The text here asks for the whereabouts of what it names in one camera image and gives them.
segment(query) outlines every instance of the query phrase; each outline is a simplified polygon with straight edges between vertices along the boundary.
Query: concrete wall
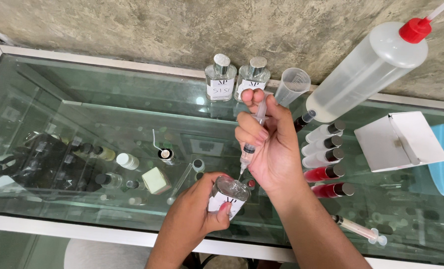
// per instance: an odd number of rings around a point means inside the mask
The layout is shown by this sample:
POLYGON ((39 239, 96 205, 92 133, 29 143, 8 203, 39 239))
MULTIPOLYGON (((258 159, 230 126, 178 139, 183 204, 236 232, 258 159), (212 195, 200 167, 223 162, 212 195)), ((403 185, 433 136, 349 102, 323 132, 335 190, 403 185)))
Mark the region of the concrete wall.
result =
MULTIPOLYGON (((23 46, 204 69, 267 58, 319 84, 377 24, 424 17, 444 0, 0 0, 0 32, 23 46)), ((383 92, 444 101, 444 12, 428 59, 383 92)))

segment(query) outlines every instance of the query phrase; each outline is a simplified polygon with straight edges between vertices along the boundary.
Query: glass shelf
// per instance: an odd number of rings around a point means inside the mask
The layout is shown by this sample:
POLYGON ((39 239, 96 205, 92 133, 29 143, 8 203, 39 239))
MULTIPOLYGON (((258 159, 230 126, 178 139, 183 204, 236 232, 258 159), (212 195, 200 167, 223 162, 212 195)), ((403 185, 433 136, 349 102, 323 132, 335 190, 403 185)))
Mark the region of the glass shelf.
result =
MULTIPOLYGON (((291 104, 294 117, 304 112, 307 96, 291 104)), ((197 158, 205 162, 205 171, 223 171, 235 177, 240 170, 241 150, 234 129, 240 111, 247 109, 233 99, 206 100, 203 79, 41 58, 0 58, 1 158, 23 146, 29 133, 39 132, 57 135, 62 141, 105 146, 117 154, 133 154, 144 172, 158 167, 172 186, 187 164, 197 158), (152 129, 158 146, 175 152, 177 165, 159 160, 152 145, 152 129)), ((353 134, 354 129, 387 113, 404 111, 422 111, 430 125, 444 124, 444 110, 378 101, 363 102, 340 118, 347 125, 341 147, 345 151, 341 163, 347 173, 334 182, 350 182, 356 192, 350 197, 321 199, 321 203, 329 213, 375 227, 387 236, 388 244, 381 247, 345 231, 365 256, 444 264, 444 196, 434 186, 428 167, 372 173, 353 134)), ((298 133, 300 146, 305 135, 319 125, 313 122, 298 133)), ((68 155, 58 160, 59 170, 64 170, 68 155)), ((87 177, 91 179, 105 172, 120 174, 125 180, 140 176, 115 161, 72 157, 90 171, 87 177)), ((248 170, 243 177, 251 177, 248 170)), ((157 232, 169 209, 166 200, 170 191, 152 195, 148 191, 107 190, 94 184, 85 191, 58 190, 44 188, 44 179, 33 180, 38 183, 23 188, 0 178, 0 213, 157 232), (102 194, 114 199, 102 201, 102 194), (147 198, 148 203, 129 205, 132 197, 147 198)), ((56 180, 47 179, 53 185, 56 180)), ((192 170, 179 192, 194 182, 192 170)), ((258 185, 230 228, 209 236, 290 246, 276 211, 268 197, 259 195, 258 185)))

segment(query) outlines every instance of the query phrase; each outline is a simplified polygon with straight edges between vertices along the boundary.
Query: measuring cup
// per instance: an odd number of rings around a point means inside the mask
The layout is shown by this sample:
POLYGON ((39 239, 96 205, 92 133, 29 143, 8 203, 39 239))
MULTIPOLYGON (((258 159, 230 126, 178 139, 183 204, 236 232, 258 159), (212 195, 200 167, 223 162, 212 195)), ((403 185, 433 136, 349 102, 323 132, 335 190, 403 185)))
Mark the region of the measuring cup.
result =
POLYGON ((296 67, 289 68, 283 71, 275 99, 280 105, 288 107, 293 100, 310 89, 310 84, 310 76, 305 71, 296 67))

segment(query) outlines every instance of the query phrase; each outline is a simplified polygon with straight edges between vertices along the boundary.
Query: squeeze bottle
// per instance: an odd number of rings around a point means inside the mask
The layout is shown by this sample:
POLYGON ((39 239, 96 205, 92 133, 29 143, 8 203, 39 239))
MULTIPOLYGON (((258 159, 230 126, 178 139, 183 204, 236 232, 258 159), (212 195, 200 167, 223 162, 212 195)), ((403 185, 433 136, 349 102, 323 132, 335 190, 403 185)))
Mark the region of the squeeze bottle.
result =
POLYGON ((374 27, 308 97, 307 110, 316 110, 315 120, 334 121, 420 66, 428 56, 425 37, 431 33, 429 23, 442 10, 444 3, 424 19, 412 18, 406 24, 389 21, 374 27))

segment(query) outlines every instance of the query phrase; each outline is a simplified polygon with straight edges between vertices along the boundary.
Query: cardboard box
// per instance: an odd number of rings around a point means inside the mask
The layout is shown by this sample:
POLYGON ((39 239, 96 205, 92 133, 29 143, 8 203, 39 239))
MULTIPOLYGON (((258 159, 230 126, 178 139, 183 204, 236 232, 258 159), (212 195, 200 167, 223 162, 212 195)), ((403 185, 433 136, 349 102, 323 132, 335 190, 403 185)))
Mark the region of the cardboard box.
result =
POLYGON ((390 113, 355 130, 372 172, 444 161, 444 150, 420 111, 390 113))

